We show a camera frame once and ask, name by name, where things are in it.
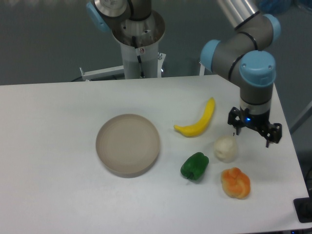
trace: toy banana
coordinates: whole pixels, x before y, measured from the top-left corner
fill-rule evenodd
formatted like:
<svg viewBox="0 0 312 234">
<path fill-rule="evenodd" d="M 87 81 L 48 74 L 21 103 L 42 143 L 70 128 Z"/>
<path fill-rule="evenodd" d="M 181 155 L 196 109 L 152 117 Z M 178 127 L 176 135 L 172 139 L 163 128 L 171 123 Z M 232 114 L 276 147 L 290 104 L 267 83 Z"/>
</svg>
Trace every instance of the toy banana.
<svg viewBox="0 0 312 234">
<path fill-rule="evenodd" d="M 186 137 L 198 136 L 206 130 L 213 116 L 214 111 L 215 111 L 215 100 L 212 97 L 208 100 L 204 114 L 197 123 L 184 127 L 174 125 L 174 129 L 179 131 L 182 135 Z"/>
</svg>

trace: toy vegetable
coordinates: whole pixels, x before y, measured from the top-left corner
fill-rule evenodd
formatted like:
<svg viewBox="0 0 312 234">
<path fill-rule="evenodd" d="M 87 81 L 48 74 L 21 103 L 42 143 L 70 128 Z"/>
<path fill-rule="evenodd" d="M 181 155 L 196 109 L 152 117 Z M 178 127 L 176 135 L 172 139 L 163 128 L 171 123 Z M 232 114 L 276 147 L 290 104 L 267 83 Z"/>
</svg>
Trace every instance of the toy vegetable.
<svg viewBox="0 0 312 234">
<path fill-rule="evenodd" d="M 208 163 L 208 157 L 201 152 L 197 152 L 185 161 L 180 171 L 187 179 L 197 180 L 204 174 Z"/>
</svg>

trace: round plate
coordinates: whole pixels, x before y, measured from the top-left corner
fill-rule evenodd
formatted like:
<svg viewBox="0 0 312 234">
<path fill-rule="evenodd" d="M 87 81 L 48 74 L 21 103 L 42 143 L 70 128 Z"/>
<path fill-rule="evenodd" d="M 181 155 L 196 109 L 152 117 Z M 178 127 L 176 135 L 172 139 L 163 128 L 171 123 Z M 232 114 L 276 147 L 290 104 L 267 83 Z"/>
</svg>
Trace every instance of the round plate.
<svg viewBox="0 0 312 234">
<path fill-rule="evenodd" d="M 160 147 L 159 134 L 146 118 L 126 114 L 107 121 L 97 135 L 97 154 L 119 176 L 135 177 L 151 168 Z"/>
</svg>

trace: metal stand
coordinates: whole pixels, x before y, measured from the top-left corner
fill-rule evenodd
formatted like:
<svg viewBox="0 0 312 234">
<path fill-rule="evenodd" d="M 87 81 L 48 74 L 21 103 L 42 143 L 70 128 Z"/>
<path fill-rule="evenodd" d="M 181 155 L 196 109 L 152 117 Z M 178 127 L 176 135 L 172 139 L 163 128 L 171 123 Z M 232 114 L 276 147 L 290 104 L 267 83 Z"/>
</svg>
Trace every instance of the metal stand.
<svg viewBox="0 0 312 234">
<path fill-rule="evenodd" d="M 294 120 L 294 122 L 289 128 L 290 133 L 293 134 L 311 115 L 312 115 L 312 101 L 303 109 L 303 111 Z"/>
<path fill-rule="evenodd" d="M 157 65 L 157 77 L 160 78 L 163 72 L 162 65 L 166 58 L 166 54 L 158 53 L 158 65 Z M 81 78 L 83 81 L 90 81 L 91 79 L 97 78 L 105 78 L 109 76 L 122 75 L 124 74 L 123 66 L 118 67 L 110 67 L 90 72 L 84 72 L 82 68 L 80 68 Z"/>
</svg>

